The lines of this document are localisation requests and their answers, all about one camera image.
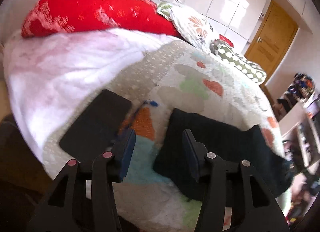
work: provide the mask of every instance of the orange shape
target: orange shape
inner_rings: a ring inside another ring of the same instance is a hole
[[[127,124],[128,120],[124,120],[121,129],[125,127]],[[144,107],[139,110],[131,128],[135,130],[136,135],[148,138],[151,141],[155,140],[155,130],[152,126],[152,120],[150,118],[150,109],[148,107]]]
[[[274,119],[272,116],[268,116],[267,120],[272,128],[277,128],[279,126],[278,121]]]
[[[201,26],[203,26],[201,20],[198,19],[198,18],[196,18],[196,17],[191,16],[191,17],[189,18],[189,20],[190,20],[192,23],[195,24],[195,25],[194,25],[195,27],[201,27]]]
[[[269,148],[272,148],[273,147],[273,141],[274,141],[274,137],[273,137],[272,132],[269,129],[266,129],[266,128],[262,128],[261,132],[263,134],[263,137],[264,137],[264,139],[266,141],[267,146]]]
[[[216,81],[202,79],[204,85],[219,96],[223,96],[223,87]]]
[[[203,64],[201,61],[197,62],[197,66],[200,68],[206,68],[205,64]]]

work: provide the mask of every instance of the red pillow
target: red pillow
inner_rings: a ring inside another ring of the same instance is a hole
[[[232,43],[229,39],[227,39],[226,37],[224,37],[224,36],[221,35],[221,34],[219,34],[219,35],[220,35],[220,39],[221,39],[221,40],[227,42],[231,47],[234,48],[233,43]]]
[[[179,36],[156,7],[151,0],[40,0],[24,21],[22,36],[114,27]]]

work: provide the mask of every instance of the red object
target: red object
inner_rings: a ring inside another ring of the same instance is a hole
[[[204,85],[209,88],[212,92],[216,93],[219,96],[223,96],[223,87],[216,81],[209,81],[207,79],[202,79]]]
[[[272,116],[268,116],[268,117],[267,117],[267,120],[268,120],[268,122],[269,122],[269,124],[270,124],[270,126],[271,126],[272,128],[277,128],[277,127],[279,127],[278,121],[277,121],[275,118],[273,118]]]
[[[180,36],[151,0],[40,0],[28,14],[22,36],[114,27]]]
[[[269,148],[273,147],[273,141],[275,140],[272,132],[269,129],[262,128],[261,129],[262,135],[266,141],[266,144]]]
[[[223,40],[224,42],[227,42],[231,47],[234,48],[233,43],[232,43],[229,39],[227,39],[226,37],[224,37],[224,36],[221,35],[221,34],[219,34],[219,35],[220,35],[220,39],[221,39],[221,40]]]
[[[203,64],[201,61],[197,62],[197,66],[200,68],[206,68],[205,64]]]

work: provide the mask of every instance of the doorway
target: doorway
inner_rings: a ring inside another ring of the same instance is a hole
[[[275,1],[271,1],[265,18],[245,57],[258,63],[267,73],[266,81],[287,53],[298,30],[297,23]]]

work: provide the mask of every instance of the floral pillow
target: floral pillow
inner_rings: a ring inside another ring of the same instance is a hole
[[[211,27],[205,16],[178,0],[160,3],[157,13],[172,21],[183,38],[207,54],[210,53],[210,44],[219,39],[219,33]]]
[[[258,85],[261,85],[266,80],[267,73],[260,65],[247,60],[242,54],[235,53],[226,42],[216,40],[210,48],[218,58],[240,70]]]

